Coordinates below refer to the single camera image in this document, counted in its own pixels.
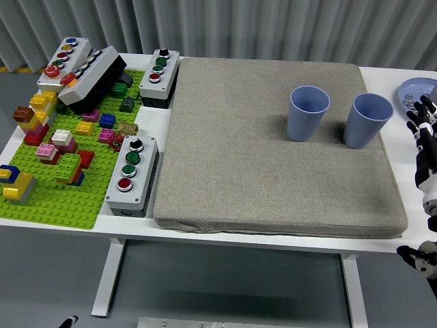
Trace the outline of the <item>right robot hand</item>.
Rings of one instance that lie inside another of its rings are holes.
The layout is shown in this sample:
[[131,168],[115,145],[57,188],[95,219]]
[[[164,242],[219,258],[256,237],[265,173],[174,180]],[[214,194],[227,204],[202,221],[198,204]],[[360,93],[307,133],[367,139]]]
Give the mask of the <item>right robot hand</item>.
[[410,129],[416,142],[415,184],[423,192],[423,202],[436,200],[436,106],[425,95],[414,102],[414,111],[408,111]]

